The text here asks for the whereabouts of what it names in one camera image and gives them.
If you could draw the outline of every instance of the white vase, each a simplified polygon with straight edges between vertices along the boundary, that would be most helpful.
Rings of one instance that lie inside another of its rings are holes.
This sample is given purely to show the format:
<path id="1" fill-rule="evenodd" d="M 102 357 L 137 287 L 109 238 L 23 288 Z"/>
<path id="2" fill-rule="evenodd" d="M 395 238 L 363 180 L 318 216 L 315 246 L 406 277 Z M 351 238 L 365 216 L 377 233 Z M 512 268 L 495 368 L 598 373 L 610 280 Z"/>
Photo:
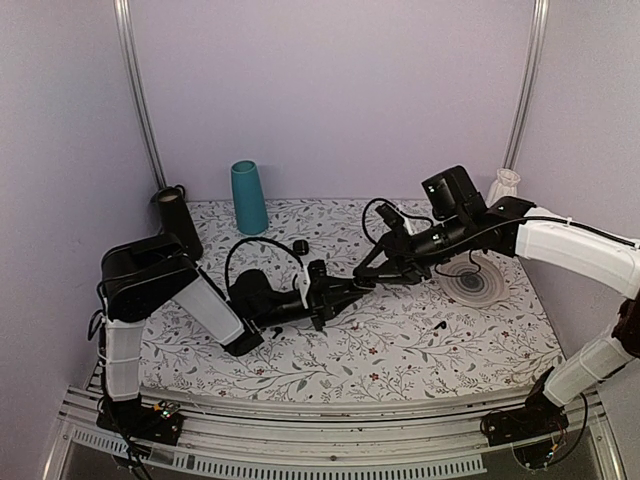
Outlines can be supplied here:
<path id="1" fill-rule="evenodd" d="M 487 195 L 487 206 L 490 207 L 502 197 L 517 197 L 518 188 L 516 185 L 518 185 L 518 183 L 520 183 L 520 175 L 508 168 L 499 168 L 498 178 L 491 184 L 489 194 Z"/>

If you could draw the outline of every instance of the black mug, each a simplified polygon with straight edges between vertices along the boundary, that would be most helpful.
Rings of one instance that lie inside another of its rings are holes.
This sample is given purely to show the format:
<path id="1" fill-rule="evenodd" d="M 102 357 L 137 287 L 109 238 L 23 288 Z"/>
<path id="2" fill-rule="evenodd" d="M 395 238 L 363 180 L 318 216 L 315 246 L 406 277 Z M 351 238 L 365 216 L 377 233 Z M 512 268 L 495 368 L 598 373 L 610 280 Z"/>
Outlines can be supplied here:
<path id="1" fill-rule="evenodd" d="M 202 258 L 204 249 L 189 214 L 185 196 L 184 187 L 176 185 L 158 190 L 151 198 L 151 202 L 158 207 L 160 212 L 162 231 L 173 233 L 178 237 L 189 258 L 195 262 Z"/>

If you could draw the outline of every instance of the teal cup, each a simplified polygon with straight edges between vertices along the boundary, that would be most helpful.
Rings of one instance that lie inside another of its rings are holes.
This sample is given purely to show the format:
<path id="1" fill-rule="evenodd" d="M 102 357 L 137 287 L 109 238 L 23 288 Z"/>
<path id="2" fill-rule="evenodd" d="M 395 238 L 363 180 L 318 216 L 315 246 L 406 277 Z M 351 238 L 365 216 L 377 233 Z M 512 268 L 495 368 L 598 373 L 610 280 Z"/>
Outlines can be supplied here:
<path id="1" fill-rule="evenodd" d="M 264 232 L 269 227 L 269 217 L 253 160 L 240 160 L 231 166 L 231 191 L 238 230 L 245 235 Z"/>

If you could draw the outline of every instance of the floral pattern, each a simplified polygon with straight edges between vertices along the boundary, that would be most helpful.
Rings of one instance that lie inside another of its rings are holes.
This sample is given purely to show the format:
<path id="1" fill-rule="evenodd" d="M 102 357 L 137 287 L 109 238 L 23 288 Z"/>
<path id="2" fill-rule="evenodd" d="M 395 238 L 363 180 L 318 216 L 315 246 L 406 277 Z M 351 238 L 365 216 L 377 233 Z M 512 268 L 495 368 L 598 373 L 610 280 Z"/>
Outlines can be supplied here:
<path id="1" fill-rule="evenodd" d="M 264 236 L 291 245 L 306 239 L 305 261 L 323 258 L 332 275 L 349 276 L 371 245 L 361 200 L 268 202 Z M 403 201 L 413 214 L 426 201 Z M 190 204 L 205 248 L 201 266 L 220 286 L 229 249 L 243 236 L 231 202 Z M 384 225 L 372 213 L 374 236 Z M 420 221 L 418 228 L 425 228 Z M 381 402 L 466 395 L 526 386 L 561 359 L 549 321 L 520 263 L 487 255 L 510 296 L 487 308 L 456 303 L 434 278 L 416 286 L 379 286 L 329 321 L 322 332 L 300 320 L 263 333 L 249 354 L 226 354 L 197 322 L 168 302 L 147 322 L 140 376 L 144 386 L 199 395 L 294 402 Z M 248 268 L 287 290 L 297 265 L 270 245 L 246 244 L 234 255 L 231 281 Z M 446 321 L 444 329 L 434 327 Z"/>

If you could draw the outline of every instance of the blue vase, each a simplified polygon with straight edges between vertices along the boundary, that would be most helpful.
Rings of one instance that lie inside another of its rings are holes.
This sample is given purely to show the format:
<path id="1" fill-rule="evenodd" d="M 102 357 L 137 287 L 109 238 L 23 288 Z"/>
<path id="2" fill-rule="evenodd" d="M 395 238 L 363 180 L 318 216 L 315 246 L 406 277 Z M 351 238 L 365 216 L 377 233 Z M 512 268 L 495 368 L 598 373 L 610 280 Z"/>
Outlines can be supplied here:
<path id="1" fill-rule="evenodd" d="M 253 160 L 240 160 L 231 166 L 231 191 L 238 230 L 245 235 L 264 232 L 269 227 L 269 217 Z"/>

